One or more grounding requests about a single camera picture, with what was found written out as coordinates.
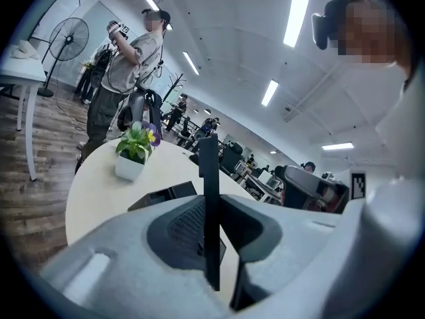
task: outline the person's arm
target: person's arm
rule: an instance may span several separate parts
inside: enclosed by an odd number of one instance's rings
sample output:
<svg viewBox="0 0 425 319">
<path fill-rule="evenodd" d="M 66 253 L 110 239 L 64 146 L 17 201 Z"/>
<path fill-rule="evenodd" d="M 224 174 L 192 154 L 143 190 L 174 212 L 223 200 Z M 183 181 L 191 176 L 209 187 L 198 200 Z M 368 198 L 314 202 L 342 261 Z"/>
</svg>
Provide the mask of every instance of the person's arm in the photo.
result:
<svg viewBox="0 0 425 319">
<path fill-rule="evenodd" d="M 133 65 L 139 65 L 140 63 L 136 57 L 136 49 L 126 41 L 126 38 L 124 38 L 120 32 L 115 33 L 113 37 L 117 42 L 120 52 L 125 56 L 125 58 Z"/>
<path fill-rule="evenodd" d="M 182 106 L 181 108 L 177 107 L 177 109 L 180 112 L 184 112 L 186 110 L 186 104 L 184 104 L 184 106 Z"/>
</svg>

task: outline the dark pants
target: dark pants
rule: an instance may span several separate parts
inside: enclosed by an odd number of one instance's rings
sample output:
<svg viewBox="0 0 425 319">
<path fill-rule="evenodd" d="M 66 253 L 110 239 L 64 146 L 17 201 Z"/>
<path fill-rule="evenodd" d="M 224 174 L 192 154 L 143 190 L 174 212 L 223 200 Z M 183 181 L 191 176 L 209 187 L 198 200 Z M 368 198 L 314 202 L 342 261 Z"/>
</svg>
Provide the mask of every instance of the dark pants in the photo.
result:
<svg viewBox="0 0 425 319">
<path fill-rule="evenodd" d="M 125 99 L 126 95 L 106 90 L 99 87 L 94 95 L 87 113 L 88 141 L 82 148 L 82 162 L 106 139 L 111 122 L 118 109 L 118 104 Z"/>
<path fill-rule="evenodd" d="M 180 112 L 173 112 L 170 116 L 170 119 L 168 121 L 168 125 L 166 127 L 167 131 L 170 131 L 174 124 L 176 123 L 176 121 L 181 117 L 181 113 Z"/>
</svg>

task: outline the table leg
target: table leg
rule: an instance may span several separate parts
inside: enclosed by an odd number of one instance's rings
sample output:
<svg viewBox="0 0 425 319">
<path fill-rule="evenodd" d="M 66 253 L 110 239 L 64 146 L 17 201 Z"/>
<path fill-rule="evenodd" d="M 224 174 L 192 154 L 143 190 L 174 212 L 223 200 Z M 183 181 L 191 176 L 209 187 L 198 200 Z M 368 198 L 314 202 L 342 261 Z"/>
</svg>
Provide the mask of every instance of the table leg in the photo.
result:
<svg viewBox="0 0 425 319">
<path fill-rule="evenodd" d="M 18 105 L 18 123 L 16 125 L 16 130 L 21 131 L 22 128 L 22 110 L 24 108 L 24 99 L 27 95 L 27 86 L 21 85 L 21 94 L 19 95 L 19 105 Z"/>
<path fill-rule="evenodd" d="M 262 198 L 259 200 L 259 202 L 265 202 L 267 200 L 268 195 L 265 193 Z"/>
<path fill-rule="evenodd" d="M 37 90 L 39 84 L 34 84 L 29 87 L 29 98 L 27 103 L 27 115 L 25 117 L 25 148 L 27 151 L 27 163 L 29 176 L 31 181 L 37 179 L 35 174 L 34 156 L 33 156 L 33 117 L 35 109 L 35 101 L 37 99 Z"/>
</svg>

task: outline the fan stand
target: fan stand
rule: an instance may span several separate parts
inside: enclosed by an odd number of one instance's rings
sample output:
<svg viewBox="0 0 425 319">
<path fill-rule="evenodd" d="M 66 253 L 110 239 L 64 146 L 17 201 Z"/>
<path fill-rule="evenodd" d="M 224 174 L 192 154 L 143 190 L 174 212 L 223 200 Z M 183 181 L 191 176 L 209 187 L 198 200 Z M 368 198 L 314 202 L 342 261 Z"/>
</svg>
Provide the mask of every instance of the fan stand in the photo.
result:
<svg viewBox="0 0 425 319">
<path fill-rule="evenodd" d="M 54 92 L 47 88 L 48 83 L 50 82 L 50 78 L 52 78 L 52 73 L 53 73 L 54 67 L 56 66 L 56 63 L 58 62 L 58 59 L 59 59 L 60 55 L 62 54 L 62 51 L 64 50 L 64 48 L 66 46 L 71 44 L 73 41 L 74 41 L 74 37 L 72 35 L 68 35 L 66 37 L 64 44 L 63 44 L 62 48 L 60 49 L 59 55 L 56 57 L 56 59 L 53 63 L 52 69 L 50 70 L 50 73 L 48 74 L 48 78 L 47 78 L 47 80 L 44 84 L 44 87 L 39 88 L 39 90 L 37 91 L 38 95 L 43 96 L 43 97 L 52 97 L 54 95 Z"/>
</svg>

